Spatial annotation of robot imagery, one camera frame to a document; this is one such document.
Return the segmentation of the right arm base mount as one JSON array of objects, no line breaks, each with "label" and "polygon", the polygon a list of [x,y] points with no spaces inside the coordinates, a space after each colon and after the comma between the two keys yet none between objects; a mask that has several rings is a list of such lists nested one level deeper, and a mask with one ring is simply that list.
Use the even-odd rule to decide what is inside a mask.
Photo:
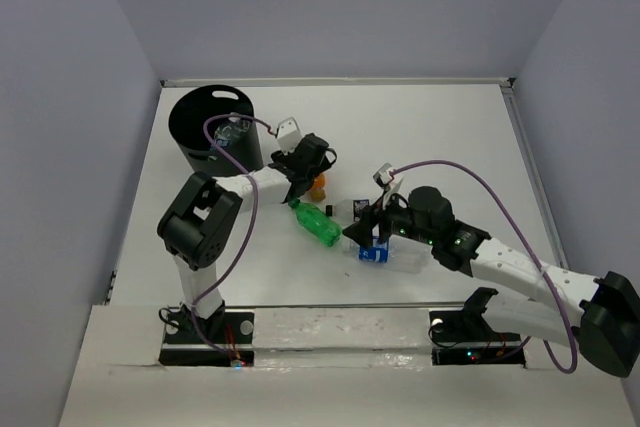
[{"label": "right arm base mount", "polygon": [[518,334],[495,332],[480,317],[462,310],[429,312],[431,360],[435,366],[518,365],[525,367]]}]

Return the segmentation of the clear crushed label-less bottle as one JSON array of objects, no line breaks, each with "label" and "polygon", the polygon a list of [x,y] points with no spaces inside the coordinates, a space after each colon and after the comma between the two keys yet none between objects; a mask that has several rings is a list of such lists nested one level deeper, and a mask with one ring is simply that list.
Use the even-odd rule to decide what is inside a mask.
[{"label": "clear crushed label-less bottle", "polygon": [[239,117],[230,117],[221,121],[214,131],[215,138],[234,140],[235,143],[243,140],[252,127],[253,122]]}]

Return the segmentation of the clear bottle blue-green label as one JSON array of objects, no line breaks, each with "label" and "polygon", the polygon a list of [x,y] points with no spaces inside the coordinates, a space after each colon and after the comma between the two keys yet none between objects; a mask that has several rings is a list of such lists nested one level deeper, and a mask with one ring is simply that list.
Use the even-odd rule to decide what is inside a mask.
[{"label": "clear bottle blue-green label", "polygon": [[211,144],[211,149],[214,148],[228,148],[235,143],[234,140],[229,140],[226,138],[215,138]]}]

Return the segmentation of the orange juice bottle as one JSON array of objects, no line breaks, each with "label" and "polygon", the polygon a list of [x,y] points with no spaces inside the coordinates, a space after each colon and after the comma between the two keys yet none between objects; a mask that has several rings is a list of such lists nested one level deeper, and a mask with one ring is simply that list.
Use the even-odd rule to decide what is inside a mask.
[{"label": "orange juice bottle", "polygon": [[326,199],[326,177],[324,173],[314,179],[307,196],[312,202],[322,202]]}]

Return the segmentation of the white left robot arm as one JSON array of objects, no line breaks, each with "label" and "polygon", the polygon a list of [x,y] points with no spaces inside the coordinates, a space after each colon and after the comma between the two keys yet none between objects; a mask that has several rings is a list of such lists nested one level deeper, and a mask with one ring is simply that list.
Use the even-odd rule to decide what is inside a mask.
[{"label": "white left robot arm", "polygon": [[[183,294],[179,316],[166,322],[218,350],[214,340],[225,316],[219,286],[244,254],[258,209],[300,199],[336,161],[335,150],[311,133],[297,139],[292,149],[272,153],[271,162],[259,170],[242,168],[239,175],[230,177],[192,174],[157,226],[178,268]],[[243,212],[250,214],[245,238],[230,266],[218,274],[216,262]]]}]

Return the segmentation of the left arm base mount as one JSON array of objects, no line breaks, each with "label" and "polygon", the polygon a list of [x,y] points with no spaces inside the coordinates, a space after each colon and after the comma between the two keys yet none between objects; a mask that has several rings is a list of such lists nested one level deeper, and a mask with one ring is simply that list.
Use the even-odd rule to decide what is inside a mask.
[{"label": "left arm base mount", "polygon": [[252,310],[222,307],[209,320],[196,318],[182,307],[158,311],[164,324],[159,363],[169,367],[241,369],[254,364]]}]

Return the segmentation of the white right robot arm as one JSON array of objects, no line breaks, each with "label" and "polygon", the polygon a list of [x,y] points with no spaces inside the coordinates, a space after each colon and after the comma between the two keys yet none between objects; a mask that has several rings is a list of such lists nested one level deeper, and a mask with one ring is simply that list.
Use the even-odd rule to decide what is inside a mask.
[{"label": "white right robot arm", "polygon": [[639,358],[639,295],[631,281],[534,261],[488,232],[457,219],[434,187],[408,197],[385,194],[367,206],[344,235],[361,247],[391,236],[425,244],[450,271],[488,281],[460,315],[462,331],[482,339],[492,331],[535,337],[578,351],[599,370],[628,377]]}]

